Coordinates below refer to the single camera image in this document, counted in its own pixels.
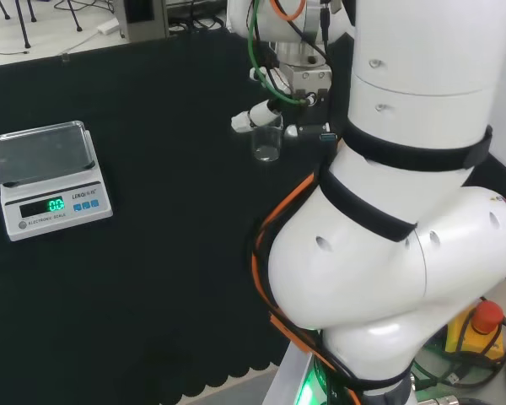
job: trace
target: scale display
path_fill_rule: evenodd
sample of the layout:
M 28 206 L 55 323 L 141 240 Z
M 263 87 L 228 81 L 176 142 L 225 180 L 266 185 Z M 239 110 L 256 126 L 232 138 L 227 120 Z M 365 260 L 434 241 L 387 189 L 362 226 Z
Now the scale display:
M 47 200 L 41 200 L 31 202 L 30 204 L 21 205 L 20 215 L 23 218 L 33 217 L 34 215 L 40 215 L 41 213 L 52 213 L 60 211 L 66 207 L 62 196 L 53 197 Z

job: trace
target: black velcro strap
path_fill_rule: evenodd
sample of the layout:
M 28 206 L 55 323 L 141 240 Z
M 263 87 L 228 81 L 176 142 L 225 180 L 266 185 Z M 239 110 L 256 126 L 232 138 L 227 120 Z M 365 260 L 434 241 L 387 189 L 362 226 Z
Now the black velcro strap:
M 470 169 L 486 159 L 492 138 L 493 129 L 487 126 L 483 139 L 474 145 L 455 149 L 427 149 L 379 139 L 362 131 L 351 122 L 343 133 L 343 140 L 348 147 L 365 159 L 412 171 Z
M 331 172 L 328 164 L 322 165 L 319 186 L 328 201 L 365 229 L 388 240 L 404 240 L 416 228 L 396 217 L 380 211 L 346 188 Z

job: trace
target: red button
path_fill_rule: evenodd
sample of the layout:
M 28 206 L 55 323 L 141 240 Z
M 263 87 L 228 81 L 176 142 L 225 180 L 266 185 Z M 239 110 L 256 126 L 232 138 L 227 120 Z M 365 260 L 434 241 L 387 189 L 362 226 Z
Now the red button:
M 494 331 L 504 319 L 503 309 L 492 301 L 482 301 L 472 317 L 472 326 L 481 333 Z

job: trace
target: black tabletop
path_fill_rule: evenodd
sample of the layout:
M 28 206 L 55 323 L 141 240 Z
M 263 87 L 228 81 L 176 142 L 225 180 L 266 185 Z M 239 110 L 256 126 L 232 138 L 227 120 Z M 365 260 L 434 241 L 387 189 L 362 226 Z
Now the black tabletop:
M 344 122 L 352 42 L 333 52 Z M 174 404 L 281 361 L 245 238 L 319 154 L 252 159 L 229 127 L 267 97 L 249 68 L 224 32 L 0 67 L 0 134 L 83 121 L 114 208 L 14 243 L 0 213 L 0 405 Z

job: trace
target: white cylinder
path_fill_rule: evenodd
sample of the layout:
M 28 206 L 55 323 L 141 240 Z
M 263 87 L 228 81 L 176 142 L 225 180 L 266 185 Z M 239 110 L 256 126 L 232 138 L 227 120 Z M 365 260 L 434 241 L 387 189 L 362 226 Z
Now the white cylinder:
M 506 52 L 506 0 L 360 0 L 356 15 L 353 71 L 367 83 L 456 95 L 497 81 Z
M 494 87 L 470 94 L 427 97 L 385 91 L 355 74 L 348 118 L 362 131 L 392 143 L 428 149 L 463 148 L 480 141 Z

